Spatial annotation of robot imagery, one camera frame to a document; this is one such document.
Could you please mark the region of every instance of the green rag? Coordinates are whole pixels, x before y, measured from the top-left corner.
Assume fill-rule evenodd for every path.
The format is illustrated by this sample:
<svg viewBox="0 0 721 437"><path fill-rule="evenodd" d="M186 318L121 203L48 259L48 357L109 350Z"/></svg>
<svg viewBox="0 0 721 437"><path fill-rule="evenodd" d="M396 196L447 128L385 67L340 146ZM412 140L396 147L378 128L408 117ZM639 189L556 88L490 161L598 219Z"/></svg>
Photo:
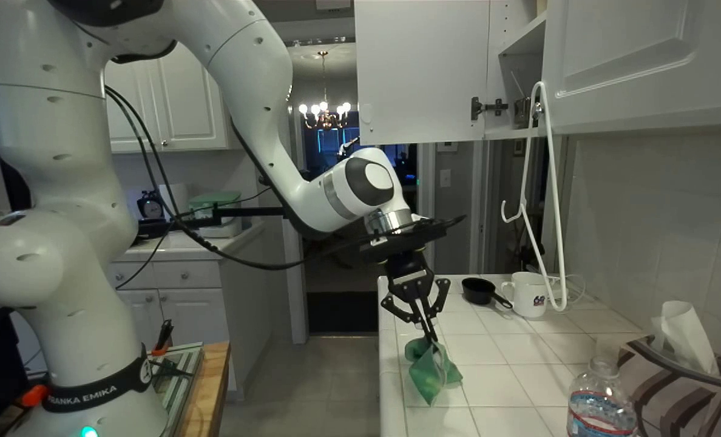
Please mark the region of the green rag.
<svg viewBox="0 0 721 437"><path fill-rule="evenodd" d="M444 386L462 384L462 372L456 365L440 344L433 344L427 337L410 339L406 344L406 359L410 362L410 380L427 406L433 406L435 395Z"/></svg>

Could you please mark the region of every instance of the white tile countertop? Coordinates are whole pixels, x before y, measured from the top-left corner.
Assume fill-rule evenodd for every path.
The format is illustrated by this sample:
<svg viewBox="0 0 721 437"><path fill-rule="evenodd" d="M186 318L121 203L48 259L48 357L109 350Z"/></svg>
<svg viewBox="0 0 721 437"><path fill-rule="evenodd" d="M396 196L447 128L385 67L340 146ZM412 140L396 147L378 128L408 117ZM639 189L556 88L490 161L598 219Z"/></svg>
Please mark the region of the white tile countertop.
<svg viewBox="0 0 721 437"><path fill-rule="evenodd" d="M234 237L207 237L210 246L215 246L220 253L238 253L248 240L258 237L263 233L263 224L253 224L251 229L242 229ZM160 237L150 237L145 242L139 242L129 247L117 261L139 261L150 254L150 249L158 246ZM189 235L181 230L170 230L162 246L158 247L158 259L219 259L219 254L209 253L207 247L197 246Z"/></svg>
<svg viewBox="0 0 721 437"><path fill-rule="evenodd" d="M451 280L435 331L464 374L427 406L408 377L412 322L378 309L382 437L566 437L569 386L586 369L594 339L621 344L644 332L587 293L566 312L524 321L462 297L464 276L493 284L502 274L440 274Z"/></svg>

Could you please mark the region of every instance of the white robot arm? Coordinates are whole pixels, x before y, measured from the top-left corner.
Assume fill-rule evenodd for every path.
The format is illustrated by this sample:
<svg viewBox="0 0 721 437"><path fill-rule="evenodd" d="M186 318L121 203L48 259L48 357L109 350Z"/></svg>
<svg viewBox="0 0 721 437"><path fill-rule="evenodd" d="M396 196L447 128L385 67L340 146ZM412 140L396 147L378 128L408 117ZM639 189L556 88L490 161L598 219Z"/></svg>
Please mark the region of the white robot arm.
<svg viewBox="0 0 721 437"><path fill-rule="evenodd" d="M384 259L391 297L382 306L420 322L444 303L447 284L420 254L441 235L410 214L385 156L366 147L314 181L302 180L280 139L292 61L251 0L0 0L0 156L34 195L34 209L0 224L0 303L37 331L48 399L13 434L162 434L168 418L147 386L147 357L132 312L105 276L134 240L113 178L105 91L106 61L162 55L181 40L215 78L238 135L289 209L289 219L333 233L366 219L360 253Z"/></svg>

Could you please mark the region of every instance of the water bottle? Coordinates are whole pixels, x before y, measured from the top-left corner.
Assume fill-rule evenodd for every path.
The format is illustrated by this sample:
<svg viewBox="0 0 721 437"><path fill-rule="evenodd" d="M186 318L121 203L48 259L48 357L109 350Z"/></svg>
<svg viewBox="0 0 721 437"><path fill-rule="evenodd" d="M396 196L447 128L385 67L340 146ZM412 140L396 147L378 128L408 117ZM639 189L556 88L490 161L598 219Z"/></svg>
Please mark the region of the water bottle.
<svg viewBox="0 0 721 437"><path fill-rule="evenodd" d="M618 389L610 359L592 359L572 380L569 408L570 437L637 437L637 413Z"/></svg>

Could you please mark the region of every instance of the drawer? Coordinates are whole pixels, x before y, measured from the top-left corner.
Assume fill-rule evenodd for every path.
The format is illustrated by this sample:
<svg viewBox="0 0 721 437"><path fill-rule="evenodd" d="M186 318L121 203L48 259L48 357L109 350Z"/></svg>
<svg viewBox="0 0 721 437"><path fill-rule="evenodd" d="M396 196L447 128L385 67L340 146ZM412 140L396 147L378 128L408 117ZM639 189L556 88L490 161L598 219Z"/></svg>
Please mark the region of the drawer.
<svg viewBox="0 0 721 437"><path fill-rule="evenodd" d="M113 261L109 281L119 286L140 261ZM124 289L220 289L219 261L150 261Z"/></svg>

